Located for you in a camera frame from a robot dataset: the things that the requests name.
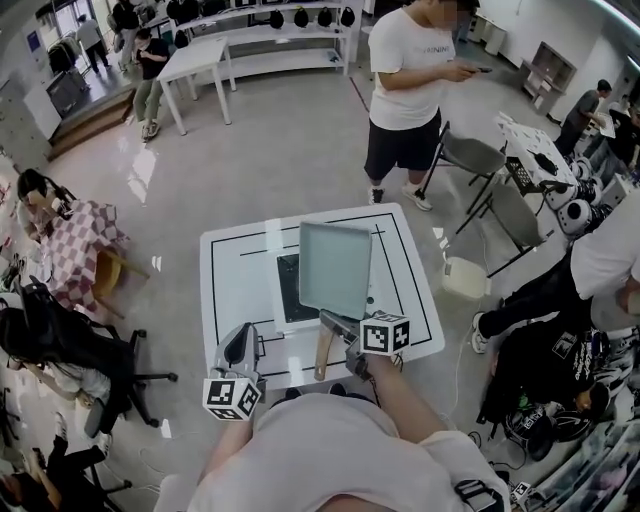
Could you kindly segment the blue wall poster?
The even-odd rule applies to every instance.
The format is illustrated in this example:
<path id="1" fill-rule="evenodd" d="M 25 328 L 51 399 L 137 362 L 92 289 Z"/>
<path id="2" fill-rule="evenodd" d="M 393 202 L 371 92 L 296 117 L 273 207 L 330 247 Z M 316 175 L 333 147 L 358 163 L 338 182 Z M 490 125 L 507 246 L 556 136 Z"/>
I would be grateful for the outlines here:
<path id="1" fill-rule="evenodd" d="M 46 51 L 42 45 L 39 31 L 35 29 L 28 32 L 26 40 L 35 65 L 38 69 L 42 69 L 45 64 Z"/>

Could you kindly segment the white trash bin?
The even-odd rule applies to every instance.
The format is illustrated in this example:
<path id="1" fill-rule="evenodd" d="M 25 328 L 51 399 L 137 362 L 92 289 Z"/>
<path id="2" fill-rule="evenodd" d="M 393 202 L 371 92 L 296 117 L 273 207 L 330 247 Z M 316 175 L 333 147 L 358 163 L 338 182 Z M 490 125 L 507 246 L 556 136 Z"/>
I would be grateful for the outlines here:
<path id="1" fill-rule="evenodd" d="M 446 259 L 441 284 L 445 291 L 468 300 L 478 301 L 491 293 L 491 279 L 486 271 L 459 257 Z"/>

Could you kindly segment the white low table black lines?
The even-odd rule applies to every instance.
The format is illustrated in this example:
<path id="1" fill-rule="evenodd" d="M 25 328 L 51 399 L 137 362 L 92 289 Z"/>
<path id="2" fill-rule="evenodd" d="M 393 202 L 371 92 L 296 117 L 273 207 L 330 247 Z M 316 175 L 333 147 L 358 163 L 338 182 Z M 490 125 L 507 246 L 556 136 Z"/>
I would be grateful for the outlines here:
<path id="1" fill-rule="evenodd" d="M 414 238 L 401 206 L 386 203 L 276 218 L 210 231 L 200 238 L 200 290 L 207 367 L 234 328 L 255 325 L 258 371 L 270 391 L 314 383 L 316 322 L 288 327 L 277 319 L 274 290 L 280 255 L 298 253 L 303 220 L 367 228 L 372 233 L 368 313 L 384 311 L 410 320 L 404 362 L 431 356 L 445 337 Z"/>

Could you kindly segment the black office chair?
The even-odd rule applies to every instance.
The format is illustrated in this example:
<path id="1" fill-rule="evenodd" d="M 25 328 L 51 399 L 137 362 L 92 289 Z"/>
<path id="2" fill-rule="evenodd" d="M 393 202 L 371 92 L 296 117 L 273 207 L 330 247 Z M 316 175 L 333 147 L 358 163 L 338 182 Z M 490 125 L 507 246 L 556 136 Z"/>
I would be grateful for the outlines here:
<path id="1" fill-rule="evenodd" d="M 137 329 L 129 340 L 122 339 L 112 325 L 91 320 L 79 311 L 61 306 L 38 281 L 17 288 L 29 333 L 26 359 L 34 364 L 66 363 L 103 374 L 110 381 L 109 401 L 102 408 L 99 428 L 110 430 L 117 417 L 134 408 L 142 421 L 152 427 L 160 421 L 149 415 L 142 391 L 152 380 L 176 382 L 172 372 L 139 374 L 138 341 L 147 332 Z"/>

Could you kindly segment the black helmet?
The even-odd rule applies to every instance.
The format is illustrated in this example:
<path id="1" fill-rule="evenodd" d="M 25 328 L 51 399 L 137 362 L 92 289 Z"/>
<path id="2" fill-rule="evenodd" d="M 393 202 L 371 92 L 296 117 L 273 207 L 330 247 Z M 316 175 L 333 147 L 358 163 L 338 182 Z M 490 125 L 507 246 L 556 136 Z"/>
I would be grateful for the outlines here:
<path id="1" fill-rule="evenodd" d="M 525 446 L 531 440 L 550 439 L 553 422 L 542 405 L 528 405 L 510 412 L 503 422 L 505 435 Z"/>

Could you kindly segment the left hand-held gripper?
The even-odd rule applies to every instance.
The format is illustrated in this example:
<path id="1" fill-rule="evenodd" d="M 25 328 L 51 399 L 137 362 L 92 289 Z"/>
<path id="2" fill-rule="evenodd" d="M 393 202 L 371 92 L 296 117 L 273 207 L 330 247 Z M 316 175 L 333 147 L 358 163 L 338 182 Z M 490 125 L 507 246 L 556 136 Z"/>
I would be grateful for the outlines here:
<path id="1" fill-rule="evenodd" d="M 219 343 L 216 368 L 209 370 L 202 388 L 202 407 L 216 419 L 251 420 L 257 405 L 265 400 L 266 379 L 261 374 L 228 370 L 242 361 L 245 370 L 255 370 L 259 344 L 253 323 L 238 325 Z"/>

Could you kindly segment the black plastic crate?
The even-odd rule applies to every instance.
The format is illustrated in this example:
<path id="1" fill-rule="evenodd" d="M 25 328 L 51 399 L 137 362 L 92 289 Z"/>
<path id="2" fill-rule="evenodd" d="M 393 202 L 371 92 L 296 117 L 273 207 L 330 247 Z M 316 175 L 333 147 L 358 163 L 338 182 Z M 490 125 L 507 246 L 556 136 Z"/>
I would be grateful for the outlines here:
<path id="1" fill-rule="evenodd" d="M 508 156 L 505 161 L 505 168 L 508 173 L 507 180 L 514 182 L 522 196 L 536 190 L 530 175 L 517 157 Z"/>

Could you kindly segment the grey storage rack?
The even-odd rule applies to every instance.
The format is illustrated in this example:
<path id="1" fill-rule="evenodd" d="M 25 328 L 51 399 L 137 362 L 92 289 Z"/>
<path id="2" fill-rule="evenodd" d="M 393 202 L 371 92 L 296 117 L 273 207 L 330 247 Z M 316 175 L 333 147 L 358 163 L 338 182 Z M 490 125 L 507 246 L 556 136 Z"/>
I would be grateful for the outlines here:
<path id="1" fill-rule="evenodd" d="M 530 512 L 604 512 L 640 470 L 640 420 L 598 425 L 536 486 Z"/>

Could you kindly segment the table with patterned white cloth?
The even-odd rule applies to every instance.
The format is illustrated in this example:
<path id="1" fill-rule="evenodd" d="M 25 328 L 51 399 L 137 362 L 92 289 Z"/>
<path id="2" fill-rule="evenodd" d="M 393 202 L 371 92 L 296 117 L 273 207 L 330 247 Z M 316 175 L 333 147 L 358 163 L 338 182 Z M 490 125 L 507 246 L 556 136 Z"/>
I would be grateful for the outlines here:
<path id="1" fill-rule="evenodd" d="M 546 181 L 567 186 L 575 186 L 577 184 L 577 179 L 574 177 L 569 165 L 546 132 L 519 124 L 502 112 L 499 112 L 493 120 L 508 141 L 508 154 L 520 160 L 535 185 L 540 185 Z M 537 154 L 544 155 L 557 167 L 555 175 L 538 165 L 535 160 L 535 155 Z"/>

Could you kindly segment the pale green square pan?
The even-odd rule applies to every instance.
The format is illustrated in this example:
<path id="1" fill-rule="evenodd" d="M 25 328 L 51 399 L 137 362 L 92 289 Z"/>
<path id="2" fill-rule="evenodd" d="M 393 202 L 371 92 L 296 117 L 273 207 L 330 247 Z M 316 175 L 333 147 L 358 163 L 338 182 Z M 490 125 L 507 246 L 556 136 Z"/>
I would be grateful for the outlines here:
<path id="1" fill-rule="evenodd" d="M 299 226 L 299 302 L 348 317 L 364 319 L 369 291 L 372 234 L 367 228 L 304 221 Z M 333 339 L 320 324 L 314 379 L 326 378 Z"/>

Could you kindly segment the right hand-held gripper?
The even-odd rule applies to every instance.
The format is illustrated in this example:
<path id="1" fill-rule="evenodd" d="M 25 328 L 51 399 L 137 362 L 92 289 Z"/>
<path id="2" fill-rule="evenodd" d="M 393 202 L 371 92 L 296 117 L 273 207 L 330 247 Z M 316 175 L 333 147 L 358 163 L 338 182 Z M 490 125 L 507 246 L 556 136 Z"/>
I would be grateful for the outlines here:
<path id="1" fill-rule="evenodd" d="M 410 345 L 410 320 L 408 317 L 376 312 L 350 325 L 348 317 L 322 309 L 320 324 L 334 336 L 342 338 L 348 346 L 346 368 L 361 380 L 370 380 L 366 357 L 368 355 L 396 356 Z"/>

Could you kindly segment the grey suitcase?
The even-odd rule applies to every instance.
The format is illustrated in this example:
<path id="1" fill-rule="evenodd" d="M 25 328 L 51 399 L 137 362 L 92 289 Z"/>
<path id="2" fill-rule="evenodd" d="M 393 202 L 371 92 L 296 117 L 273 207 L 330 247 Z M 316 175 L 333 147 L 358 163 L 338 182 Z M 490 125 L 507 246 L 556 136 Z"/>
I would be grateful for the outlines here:
<path id="1" fill-rule="evenodd" d="M 55 75 L 45 89 L 52 104 L 61 117 L 65 117 L 89 90 L 82 74 L 72 67 L 68 71 Z"/>

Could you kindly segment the white cabinet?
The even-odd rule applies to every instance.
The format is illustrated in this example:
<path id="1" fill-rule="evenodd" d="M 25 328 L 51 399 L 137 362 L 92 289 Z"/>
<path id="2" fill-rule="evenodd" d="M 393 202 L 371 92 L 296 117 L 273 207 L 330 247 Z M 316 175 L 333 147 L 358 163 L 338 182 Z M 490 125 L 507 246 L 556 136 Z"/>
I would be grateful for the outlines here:
<path id="1" fill-rule="evenodd" d="M 486 16 L 477 13 L 470 25 L 468 39 L 483 43 L 486 53 L 497 56 L 506 39 L 507 31 Z"/>

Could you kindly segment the white round carrier case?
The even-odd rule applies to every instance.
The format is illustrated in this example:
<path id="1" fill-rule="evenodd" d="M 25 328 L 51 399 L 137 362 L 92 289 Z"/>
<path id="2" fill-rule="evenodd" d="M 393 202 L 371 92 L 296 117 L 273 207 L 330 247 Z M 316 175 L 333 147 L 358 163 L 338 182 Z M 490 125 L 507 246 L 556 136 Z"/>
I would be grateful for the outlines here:
<path id="1" fill-rule="evenodd" d="M 556 212 L 563 233 L 568 237 L 580 236 L 592 221 L 592 207 L 583 199 L 568 202 Z"/>
<path id="2" fill-rule="evenodd" d="M 544 202 L 553 211 L 558 211 L 575 198 L 576 187 L 571 184 L 543 181 L 541 183 Z"/>

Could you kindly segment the clothes rack with dark clothes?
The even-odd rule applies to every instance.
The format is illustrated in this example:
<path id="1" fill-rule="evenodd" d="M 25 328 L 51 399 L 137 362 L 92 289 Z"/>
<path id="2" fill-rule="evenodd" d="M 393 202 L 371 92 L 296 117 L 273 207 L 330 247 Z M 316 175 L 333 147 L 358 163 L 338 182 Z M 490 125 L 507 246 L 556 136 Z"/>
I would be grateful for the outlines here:
<path id="1" fill-rule="evenodd" d="M 81 48 L 73 36 L 65 36 L 48 49 L 51 71 L 54 75 L 65 73 L 76 67 Z"/>

